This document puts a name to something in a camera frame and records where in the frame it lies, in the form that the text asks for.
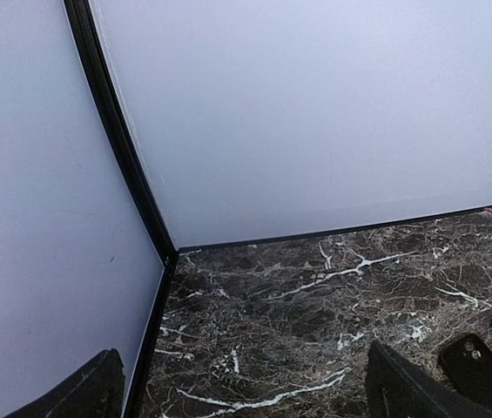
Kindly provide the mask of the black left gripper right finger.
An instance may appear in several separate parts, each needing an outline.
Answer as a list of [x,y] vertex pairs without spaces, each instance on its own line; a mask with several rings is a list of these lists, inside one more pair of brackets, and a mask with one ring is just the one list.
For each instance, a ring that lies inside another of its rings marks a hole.
[[365,390],[371,417],[492,417],[492,411],[445,388],[377,340],[367,357]]

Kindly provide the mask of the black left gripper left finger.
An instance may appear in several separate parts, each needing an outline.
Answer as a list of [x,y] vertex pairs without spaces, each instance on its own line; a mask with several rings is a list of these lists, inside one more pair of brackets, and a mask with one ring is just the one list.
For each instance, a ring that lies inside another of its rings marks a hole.
[[116,349],[105,349],[52,390],[8,416],[120,417],[123,396],[123,362]]

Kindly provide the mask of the black phone case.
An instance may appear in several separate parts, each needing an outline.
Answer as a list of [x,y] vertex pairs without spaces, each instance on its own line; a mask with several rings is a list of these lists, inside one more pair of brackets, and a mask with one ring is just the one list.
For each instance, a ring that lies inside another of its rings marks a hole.
[[452,341],[438,363],[458,393],[492,411],[492,351],[478,335]]

